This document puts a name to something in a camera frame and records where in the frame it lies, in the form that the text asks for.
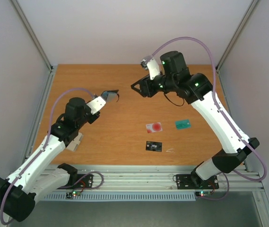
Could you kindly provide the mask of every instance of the robotic arm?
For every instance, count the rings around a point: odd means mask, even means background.
[[[141,65],[149,70],[150,74],[132,84],[131,88],[143,97],[152,97],[160,91],[165,94],[176,92],[178,97],[184,98],[202,115],[222,144],[222,149],[217,154],[199,164],[192,171],[191,180],[197,188],[213,175],[220,172],[230,173],[246,159],[251,150],[243,143],[243,140],[248,141],[253,148],[259,146],[256,138],[249,138],[235,124],[221,105],[217,94],[215,94],[218,102],[216,105],[213,99],[213,87],[207,77],[201,73],[190,74],[182,53],[171,51],[160,57],[165,75],[159,70],[153,58],[150,61],[148,59],[150,56],[146,57]],[[238,138],[230,123],[236,128],[241,139]]]
[[[67,165],[59,165],[51,174],[37,181],[50,162],[61,153],[78,135],[79,129],[85,124],[92,124],[100,115],[106,101],[118,95],[118,90],[105,91],[101,96],[90,102],[75,97],[66,104],[65,113],[51,126],[50,136],[42,141],[36,151],[6,179],[0,178],[0,208],[5,200],[3,211],[17,221],[26,219],[35,204],[47,194],[61,186],[72,186],[77,180],[77,169]]]

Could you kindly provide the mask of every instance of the small object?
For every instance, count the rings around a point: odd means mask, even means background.
[[[146,150],[162,152],[163,143],[161,142],[146,142]]]
[[[174,153],[174,148],[170,148],[170,149],[166,150],[166,152]]]
[[[153,56],[145,57],[141,62],[140,65],[145,69],[149,70],[150,79],[153,80],[156,76],[161,74],[159,69],[158,63],[153,58]]]
[[[74,197],[76,197],[76,196],[80,196],[80,195],[81,195],[81,192],[73,191],[73,192],[72,192],[72,195],[73,195]]]
[[[176,121],[175,126],[176,126],[176,129],[178,130],[191,128],[191,124],[189,120]]]
[[[157,131],[162,131],[162,124],[160,122],[153,123],[153,124],[146,124],[147,132],[152,133],[152,132],[157,132]]]
[[[195,195],[196,195],[196,196],[200,196],[200,197],[210,196],[210,195],[211,195],[211,192],[204,192],[204,191],[201,191],[201,192],[195,192]]]
[[[110,102],[111,100],[113,100],[115,97],[117,98],[117,101],[119,101],[120,99],[120,94],[119,94],[119,90],[111,90],[111,91],[103,91],[101,94],[101,97],[106,101],[106,102]]]
[[[66,199],[73,199],[73,194],[71,192],[66,193]]]

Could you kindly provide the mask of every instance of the orange wood surface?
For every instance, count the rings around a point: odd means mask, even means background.
[[[212,82],[209,65],[191,65],[189,69],[191,74],[205,74]],[[59,65],[35,148],[47,133],[50,110],[57,97],[70,88],[84,87],[98,95],[104,90],[119,89],[120,100],[107,103],[93,124],[82,127],[80,132],[84,138],[76,152],[63,151],[53,164],[197,165],[217,153],[221,149],[218,139],[190,105],[177,107],[169,103],[163,93],[143,98],[131,90],[130,85],[147,73],[140,65]],[[217,93],[225,104],[218,80]],[[175,103],[182,103],[176,94],[168,96]],[[85,92],[69,93],[58,103],[54,120],[64,112],[72,97],[91,100]],[[177,130],[175,121],[186,119],[190,120],[191,128]],[[146,124],[155,122],[161,122],[163,131],[147,133]],[[146,151],[147,140],[162,142],[162,152]]]

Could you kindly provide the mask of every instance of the metal floor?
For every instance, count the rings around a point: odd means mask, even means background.
[[[231,192],[222,201],[42,201],[12,227],[258,227],[252,192]]]

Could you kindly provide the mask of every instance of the metal frame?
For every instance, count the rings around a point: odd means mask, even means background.
[[[236,43],[238,37],[240,36],[242,30],[244,29],[244,27],[246,26],[248,20],[250,19],[251,15],[253,14],[253,12],[255,11],[258,3],[260,2],[260,0],[252,0],[247,11],[245,12],[241,22],[239,23],[236,31],[234,32],[234,35],[232,36],[227,48],[225,49],[223,56],[221,57],[221,59],[219,60],[218,64],[217,64],[217,70],[219,70],[221,68],[221,66],[223,65],[226,57],[228,56],[228,54],[230,53],[230,51],[232,50],[234,44]]]
[[[14,7],[14,9],[16,10],[16,13],[18,14],[18,16],[20,17],[20,20],[22,21],[22,23],[24,24],[25,26],[25,29],[27,30],[27,32],[29,33],[29,36],[31,37],[32,41],[34,42],[36,48],[38,49],[39,53],[41,54],[42,58],[44,59],[45,61],[45,64],[47,66],[47,68],[49,70],[52,70],[52,65],[49,61],[49,59],[47,58],[39,40],[37,39],[37,37],[35,36],[35,33],[32,29],[32,27],[30,26],[19,2],[17,0],[10,0],[12,6]]]
[[[179,192],[173,176],[176,174],[189,174],[195,166],[114,166],[114,165],[72,165],[78,169],[79,174],[91,171],[99,171],[104,175],[105,182],[97,192]],[[49,165],[41,174],[47,176],[57,168],[57,165]],[[249,177],[259,178],[256,172],[246,172],[245,166],[241,165],[237,170]],[[261,182],[248,181],[234,172],[227,174],[232,192],[263,192]],[[226,179],[218,175],[220,188],[216,192],[226,191]],[[101,177],[94,174],[93,186],[101,182]]]
[[[269,226],[269,201],[265,192],[253,192],[257,211],[264,227]]]
[[[57,66],[53,67],[53,69],[51,70],[51,72],[48,75],[47,81],[45,83],[45,87],[42,91],[42,95],[41,95],[41,98],[39,100],[37,110],[35,112],[35,119],[30,127],[31,133],[30,133],[30,135],[27,139],[27,142],[26,142],[25,156],[24,156],[23,161],[25,160],[26,157],[28,157],[33,152],[34,144],[36,141],[36,136],[37,136],[39,128],[40,128],[41,120],[43,118],[43,114],[44,114],[44,111],[46,108],[48,96],[50,94],[50,90],[52,87],[52,83],[54,80],[54,75],[56,73],[56,70],[57,70]]]

